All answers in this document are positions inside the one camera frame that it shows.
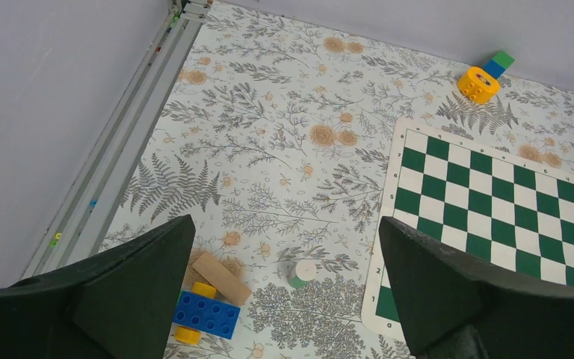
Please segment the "nail polish bottle green label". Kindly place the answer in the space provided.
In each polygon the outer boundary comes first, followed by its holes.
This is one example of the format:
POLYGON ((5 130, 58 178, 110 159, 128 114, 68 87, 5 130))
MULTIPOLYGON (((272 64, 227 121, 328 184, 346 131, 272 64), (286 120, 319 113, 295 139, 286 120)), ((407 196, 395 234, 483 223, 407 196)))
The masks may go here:
POLYGON ((294 264, 288 276, 288 284, 295 289, 305 287, 316 279, 317 274, 318 269, 315 263, 308 260, 300 260, 294 264))

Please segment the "orange round toy brick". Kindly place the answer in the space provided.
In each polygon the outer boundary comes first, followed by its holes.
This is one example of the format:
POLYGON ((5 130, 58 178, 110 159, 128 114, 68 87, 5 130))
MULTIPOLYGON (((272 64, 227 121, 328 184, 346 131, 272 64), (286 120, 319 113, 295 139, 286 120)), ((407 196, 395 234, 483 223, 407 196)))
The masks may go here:
POLYGON ((458 90, 477 104, 485 104, 501 89, 499 82, 480 67, 470 67, 458 80, 458 90))

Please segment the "aluminium frame rail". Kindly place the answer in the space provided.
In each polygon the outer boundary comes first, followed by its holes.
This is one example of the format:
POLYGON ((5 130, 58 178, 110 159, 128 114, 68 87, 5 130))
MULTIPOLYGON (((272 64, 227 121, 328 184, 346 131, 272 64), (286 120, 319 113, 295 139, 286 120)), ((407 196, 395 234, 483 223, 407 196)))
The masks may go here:
POLYGON ((97 254, 211 1, 169 1, 149 45, 22 278, 97 254))

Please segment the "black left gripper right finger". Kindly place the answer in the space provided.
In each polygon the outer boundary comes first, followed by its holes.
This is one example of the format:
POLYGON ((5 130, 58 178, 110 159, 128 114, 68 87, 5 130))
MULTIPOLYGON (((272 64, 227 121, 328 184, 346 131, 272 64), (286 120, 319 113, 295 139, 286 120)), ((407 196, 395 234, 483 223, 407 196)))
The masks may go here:
POLYGON ((574 287, 516 273, 391 217, 379 240, 418 358, 574 358, 574 287))

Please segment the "wooden plank block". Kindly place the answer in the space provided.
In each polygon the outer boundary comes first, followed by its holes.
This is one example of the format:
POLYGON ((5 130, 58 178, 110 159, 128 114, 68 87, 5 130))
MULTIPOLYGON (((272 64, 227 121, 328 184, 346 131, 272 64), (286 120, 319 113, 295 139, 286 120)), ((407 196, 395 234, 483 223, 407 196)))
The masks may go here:
POLYGON ((230 303, 242 306, 252 292, 209 252, 202 253, 191 265, 230 303))

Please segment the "blue green toy block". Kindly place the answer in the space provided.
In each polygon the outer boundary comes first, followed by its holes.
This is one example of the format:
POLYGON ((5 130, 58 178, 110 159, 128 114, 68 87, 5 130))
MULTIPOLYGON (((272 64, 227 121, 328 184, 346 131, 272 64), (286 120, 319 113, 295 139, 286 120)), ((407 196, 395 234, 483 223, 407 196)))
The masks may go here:
POLYGON ((483 65, 482 70, 494 79, 499 79, 503 73, 514 63, 514 58, 501 50, 494 54, 483 65))

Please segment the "green white chessboard mat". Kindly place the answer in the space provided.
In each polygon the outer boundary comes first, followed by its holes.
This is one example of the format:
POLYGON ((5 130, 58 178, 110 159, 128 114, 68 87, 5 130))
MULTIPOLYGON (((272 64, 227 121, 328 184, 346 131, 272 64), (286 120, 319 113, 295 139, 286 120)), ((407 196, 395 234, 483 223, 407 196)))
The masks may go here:
POLYGON ((504 269, 574 286, 574 174, 400 119, 380 214, 504 269))

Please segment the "blue yellow toy brick car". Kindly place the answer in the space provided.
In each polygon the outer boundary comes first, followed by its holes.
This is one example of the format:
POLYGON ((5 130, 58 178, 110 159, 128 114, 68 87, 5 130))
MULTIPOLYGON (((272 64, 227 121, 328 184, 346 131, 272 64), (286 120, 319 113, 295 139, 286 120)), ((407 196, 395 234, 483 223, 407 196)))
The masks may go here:
POLYGON ((173 315, 175 340, 198 344, 201 333, 232 338, 240 308, 217 301, 216 293, 213 286, 202 282, 195 282, 190 291, 181 291, 173 315))

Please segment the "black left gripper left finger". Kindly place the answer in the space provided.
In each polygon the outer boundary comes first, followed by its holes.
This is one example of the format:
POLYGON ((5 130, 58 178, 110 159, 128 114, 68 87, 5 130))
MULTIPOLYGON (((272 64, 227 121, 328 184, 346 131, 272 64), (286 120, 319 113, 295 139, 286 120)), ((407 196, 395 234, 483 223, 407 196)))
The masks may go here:
POLYGON ((0 358, 160 358, 194 237, 179 216, 0 288, 0 358))

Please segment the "floral tablecloth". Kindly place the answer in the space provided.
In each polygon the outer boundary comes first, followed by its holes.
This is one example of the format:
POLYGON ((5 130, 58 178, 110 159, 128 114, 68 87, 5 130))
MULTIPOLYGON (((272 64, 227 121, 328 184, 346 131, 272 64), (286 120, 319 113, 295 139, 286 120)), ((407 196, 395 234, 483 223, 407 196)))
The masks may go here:
POLYGON ((400 119, 574 174, 574 91, 512 76, 488 103, 465 64, 230 4, 212 5, 108 233, 192 216, 190 254, 252 292, 230 340, 165 358, 408 358, 376 253, 400 119), (308 260, 302 288, 288 276, 308 260))

